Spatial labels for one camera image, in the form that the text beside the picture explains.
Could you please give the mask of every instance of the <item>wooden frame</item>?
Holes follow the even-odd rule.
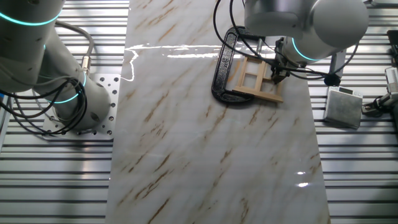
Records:
[[[256,62],[259,64],[259,70],[257,73],[251,73],[251,72],[246,71],[248,62]],[[262,60],[245,57],[244,61],[243,61],[243,65],[242,65],[241,75],[238,80],[238,84],[236,85],[236,87],[233,90],[239,91],[242,93],[253,94],[255,97],[261,98],[263,100],[269,100],[269,101],[273,101],[273,102],[277,102],[277,103],[283,103],[284,99],[280,95],[282,92],[281,83],[277,84],[276,94],[266,93],[266,92],[261,91],[261,85],[263,82],[272,82],[270,78],[266,77],[267,66],[268,66],[268,64],[266,64]],[[243,82],[244,82],[244,78],[245,78],[246,74],[254,75],[257,77],[256,85],[254,86],[254,89],[243,86]]]

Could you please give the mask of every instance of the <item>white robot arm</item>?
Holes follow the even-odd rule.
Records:
[[[56,114],[64,125],[81,113],[82,119],[73,126],[86,130],[105,119],[111,103],[108,92],[89,78],[55,31],[64,4],[65,0],[0,1],[0,90],[11,94],[33,88],[44,95],[63,86],[65,77],[78,80],[84,91],[65,85],[56,100],[55,93],[45,98],[54,100]],[[82,105],[78,96],[83,92],[86,110],[76,112]]]
[[[305,67],[358,43],[369,24],[362,0],[246,0],[245,26],[253,34],[287,36],[277,61]],[[276,74],[282,81],[286,72]]]

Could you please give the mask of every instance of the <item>black cable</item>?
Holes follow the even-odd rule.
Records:
[[[66,84],[69,83],[69,82],[71,82],[71,81],[72,81],[72,79],[71,79],[71,80],[68,80],[68,81],[66,81],[66,82],[64,82],[64,83],[62,83],[62,84],[60,85],[61,88],[59,88],[57,94],[54,96],[54,98],[53,98],[53,100],[51,101],[51,103],[49,104],[49,106],[46,107],[44,110],[42,110],[41,112],[39,112],[39,113],[37,113],[37,114],[28,115],[28,116],[27,116],[27,115],[22,115],[22,114],[16,113],[12,108],[9,108],[7,105],[5,105],[5,104],[4,104],[3,102],[1,102],[1,101],[0,101],[0,106],[1,106],[3,109],[5,109],[8,113],[10,113],[10,114],[12,114],[12,115],[14,115],[14,116],[17,116],[17,117],[19,117],[19,118],[36,118],[36,117],[38,117],[38,116],[40,116],[40,115],[42,115],[42,114],[45,114],[48,110],[51,109],[51,107],[55,104],[56,100],[58,99],[58,97],[60,96],[61,92],[62,92],[63,89],[65,88]]]
[[[38,126],[36,126],[33,122],[29,121],[29,119],[25,118],[25,120],[26,120],[29,124],[31,124],[34,128],[38,129],[38,130],[41,131],[41,132],[33,131],[33,130],[27,128],[26,126],[24,126],[24,125],[16,118],[15,115],[13,115],[13,117],[14,117],[14,119],[18,122],[18,124],[19,124],[21,127],[23,127],[26,131],[28,131],[28,132],[30,132],[30,133],[32,133],[32,134],[54,135],[54,134],[64,134],[64,133],[67,133],[67,132],[71,131],[74,127],[76,127],[76,126],[79,124],[79,122],[84,118],[84,116],[85,116],[85,114],[86,114],[86,111],[87,111],[87,97],[86,97],[86,95],[85,95],[84,86],[83,86],[81,83],[79,83],[79,85],[76,86],[76,92],[77,92],[77,93],[80,93],[80,94],[79,94],[80,100],[79,100],[79,102],[78,102],[78,108],[77,108],[77,110],[80,111],[80,108],[82,107],[82,103],[84,103],[84,104],[85,104],[84,111],[83,111],[83,113],[81,114],[80,119],[79,119],[76,123],[75,123],[75,121],[76,121],[77,117],[79,117],[79,114],[77,114],[67,125],[65,125],[63,128],[61,128],[61,129],[59,129],[59,130],[57,130],[57,131],[52,131],[52,132],[51,132],[51,131],[46,131],[46,130],[44,130],[44,129],[38,127]],[[23,112],[23,110],[22,110],[22,108],[21,108],[21,106],[20,106],[20,104],[19,104],[18,99],[15,99],[15,102],[16,102],[16,105],[17,105],[19,111],[24,115],[24,112]]]
[[[89,33],[87,33],[87,31],[83,30],[80,27],[77,27],[77,26],[74,26],[74,25],[71,25],[71,24],[67,24],[66,22],[61,22],[61,21],[56,21],[55,25],[64,27],[64,28],[72,30],[72,31],[75,31],[75,32],[85,36],[88,39],[88,42],[89,42],[88,50],[87,50],[87,53],[85,54],[85,56],[90,56],[91,55],[91,53],[93,51],[93,48],[94,48],[94,40],[93,40],[92,36]]]
[[[72,79],[74,79],[74,78],[73,78],[73,77],[70,77],[69,79],[66,80],[65,83],[70,82],[70,80],[72,80]],[[39,96],[19,96],[19,95],[15,95],[15,94],[12,94],[12,93],[8,93],[8,92],[2,91],[2,90],[0,90],[0,93],[3,94],[3,95],[9,96],[9,97],[13,97],[13,98],[20,99],[20,100],[38,100],[38,99],[43,99],[43,98],[45,98],[45,97],[47,97],[47,96],[50,96],[50,95],[52,95],[52,94],[58,92],[59,89],[63,89],[63,88],[65,87],[65,85],[64,85],[65,83],[63,83],[63,85],[60,85],[60,86],[57,87],[56,89],[54,89],[54,90],[52,90],[52,91],[50,91],[50,92],[48,92],[48,93],[46,93],[46,94],[39,95]]]

